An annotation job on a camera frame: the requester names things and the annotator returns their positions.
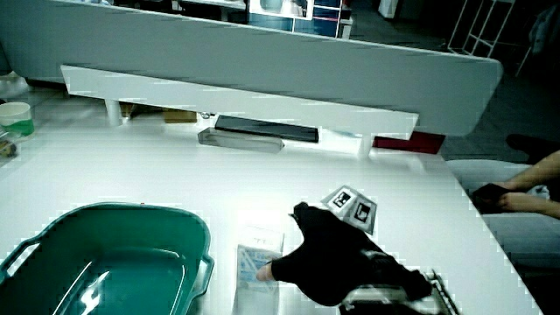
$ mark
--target person's arm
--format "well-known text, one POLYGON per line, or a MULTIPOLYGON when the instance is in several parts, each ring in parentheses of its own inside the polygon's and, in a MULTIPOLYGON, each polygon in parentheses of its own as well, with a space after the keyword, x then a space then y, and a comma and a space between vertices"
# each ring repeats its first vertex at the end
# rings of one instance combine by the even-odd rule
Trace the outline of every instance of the person's arm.
POLYGON ((531 196, 523 192, 509 192, 500 197, 498 207, 512 212, 532 212, 560 219, 560 202, 531 196))
POLYGON ((501 184, 511 190, 527 191, 534 186, 557 178, 560 178, 560 150, 501 184))

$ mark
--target white table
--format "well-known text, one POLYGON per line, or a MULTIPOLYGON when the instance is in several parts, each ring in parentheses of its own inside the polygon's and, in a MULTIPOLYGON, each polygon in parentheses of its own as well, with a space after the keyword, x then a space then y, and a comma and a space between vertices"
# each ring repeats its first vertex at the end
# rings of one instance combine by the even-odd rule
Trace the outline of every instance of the white table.
MULTIPOLYGON (((285 233, 289 253, 302 241, 287 215, 293 206, 319 202, 347 184, 378 204, 372 239, 411 269, 439 272, 464 314, 539 313, 440 156, 375 150, 358 159, 293 142, 278 154, 202 146, 196 132, 204 124, 162 127, 161 120, 138 117, 111 129, 102 126, 102 101, 81 97, 45 101, 34 113, 35 137, 0 168, 0 259, 82 205, 181 208, 207 223, 215 259, 208 291, 192 313, 230 314, 243 227, 285 233)), ((279 300, 278 314, 337 313, 290 284, 281 285, 279 300)))

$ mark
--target green plastic basin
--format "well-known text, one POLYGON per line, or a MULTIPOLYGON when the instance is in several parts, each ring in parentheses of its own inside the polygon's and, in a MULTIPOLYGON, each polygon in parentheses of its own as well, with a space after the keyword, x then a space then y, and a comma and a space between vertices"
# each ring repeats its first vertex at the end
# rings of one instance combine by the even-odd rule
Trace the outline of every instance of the green plastic basin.
POLYGON ((214 267, 206 223, 187 211, 84 206, 22 242, 0 265, 6 314, 185 314, 214 267), (38 244, 10 275, 25 249, 38 244), (206 264, 195 288, 200 262, 206 264))

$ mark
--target black glove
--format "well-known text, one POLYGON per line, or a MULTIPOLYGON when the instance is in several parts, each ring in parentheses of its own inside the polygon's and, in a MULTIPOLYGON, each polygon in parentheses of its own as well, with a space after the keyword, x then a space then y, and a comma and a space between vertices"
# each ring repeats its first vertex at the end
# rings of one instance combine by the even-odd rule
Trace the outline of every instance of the black glove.
POLYGON ((271 262, 272 276, 296 284, 316 303, 338 305, 363 284, 402 286, 409 300, 431 294, 431 285, 420 272, 405 269, 363 232, 333 213, 302 202, 294 207, 291 216, 304 242, 292 253, 271 262))

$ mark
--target white cup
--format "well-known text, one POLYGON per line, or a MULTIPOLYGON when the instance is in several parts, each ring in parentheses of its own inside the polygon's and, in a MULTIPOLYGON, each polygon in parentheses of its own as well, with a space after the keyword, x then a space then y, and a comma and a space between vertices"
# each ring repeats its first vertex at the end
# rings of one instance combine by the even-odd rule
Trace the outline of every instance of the white cup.
POLYGON ((31 106, 19 101, 0 105, 0 126, 6 131, 27 137, 35 131, 31 106))

